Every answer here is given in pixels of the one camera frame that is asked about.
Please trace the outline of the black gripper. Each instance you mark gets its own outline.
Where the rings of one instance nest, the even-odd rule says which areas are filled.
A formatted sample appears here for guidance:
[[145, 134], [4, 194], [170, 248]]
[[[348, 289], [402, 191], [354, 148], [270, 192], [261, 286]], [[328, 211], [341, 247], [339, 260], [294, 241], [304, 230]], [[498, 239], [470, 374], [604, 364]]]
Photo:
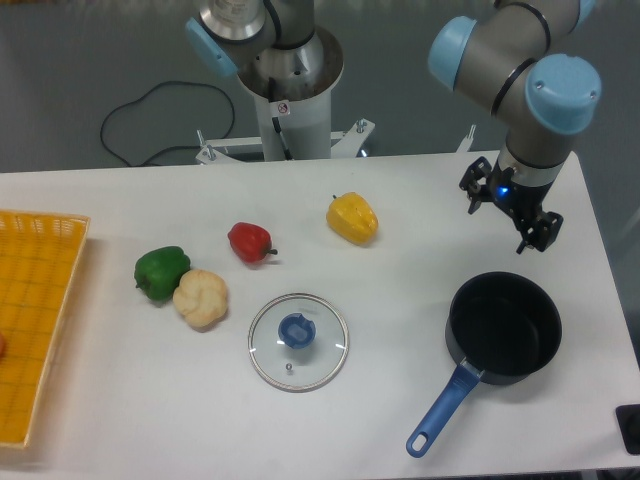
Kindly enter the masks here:
[[[513, 220], [521, 235], [517, 254], [525, 249], [544, 252], [555, 242], [564, 218], [556, 212], [542, 212], [549, 184], [524, 186], [515, 183], [513, 175], [512, 169], [492, 171], [484, 156], [471, 163], [459, 182], [469, 200], [468, 213], [474, 214], [483, 203], [493, 202]], [[488, 180], [487, 184], [482, 184], [482, 180]]]

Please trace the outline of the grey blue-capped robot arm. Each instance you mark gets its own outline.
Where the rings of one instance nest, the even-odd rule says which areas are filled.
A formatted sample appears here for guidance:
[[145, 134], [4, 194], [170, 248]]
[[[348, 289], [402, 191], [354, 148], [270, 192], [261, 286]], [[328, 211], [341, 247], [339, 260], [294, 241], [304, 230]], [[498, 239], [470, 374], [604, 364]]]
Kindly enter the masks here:
[[[472, 209], [490, 202], [520, 233], [521, 249], [543, 251], [563, 219], [542, 203], [590, 124], [601, 80], [587, 61], [552, 52], [590, 14], [589, 1], [498, 1], [485, 22], [459, 16], [436, 35], [431, 74], [506, 124], [494, 163], [478, 159], [460, 187]], [[215, 74], [234, 76], [253, 96], [264, 157], [353, 156], [369, 127], [331, 138], [331, 93], [344, 69], [337, 39], [315, 21], [310, 1], [208, 1], [186, 36]]]

